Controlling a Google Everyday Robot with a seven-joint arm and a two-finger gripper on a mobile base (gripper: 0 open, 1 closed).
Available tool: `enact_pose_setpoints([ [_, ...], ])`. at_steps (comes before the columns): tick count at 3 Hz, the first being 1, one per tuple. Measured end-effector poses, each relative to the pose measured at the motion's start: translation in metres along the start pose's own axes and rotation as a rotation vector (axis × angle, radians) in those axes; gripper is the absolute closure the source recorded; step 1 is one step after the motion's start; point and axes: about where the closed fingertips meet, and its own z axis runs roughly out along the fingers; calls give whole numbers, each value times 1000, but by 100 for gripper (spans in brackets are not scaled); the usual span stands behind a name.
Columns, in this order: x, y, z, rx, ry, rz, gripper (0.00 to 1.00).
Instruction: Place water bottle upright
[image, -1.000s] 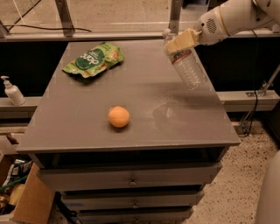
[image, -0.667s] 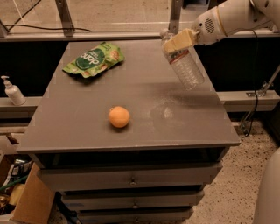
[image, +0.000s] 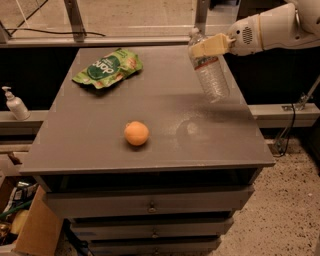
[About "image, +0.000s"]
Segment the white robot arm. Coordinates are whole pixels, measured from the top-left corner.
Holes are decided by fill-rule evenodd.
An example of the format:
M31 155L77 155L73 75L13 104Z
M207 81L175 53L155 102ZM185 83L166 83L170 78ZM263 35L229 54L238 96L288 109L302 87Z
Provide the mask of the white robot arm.
M190 47L192 57L231 53L247 56L275 48L306 49L320 46L319 0L285 0L286 4L248 16Z

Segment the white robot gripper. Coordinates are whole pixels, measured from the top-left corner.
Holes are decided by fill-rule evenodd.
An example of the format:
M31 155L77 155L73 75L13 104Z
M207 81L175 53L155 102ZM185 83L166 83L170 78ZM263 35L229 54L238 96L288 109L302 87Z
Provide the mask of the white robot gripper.
M249 16L238 20L227 31L227 35L219 33L190 48L192 57L211 57L230 52L237 56L247 56L263 50L260 17Z

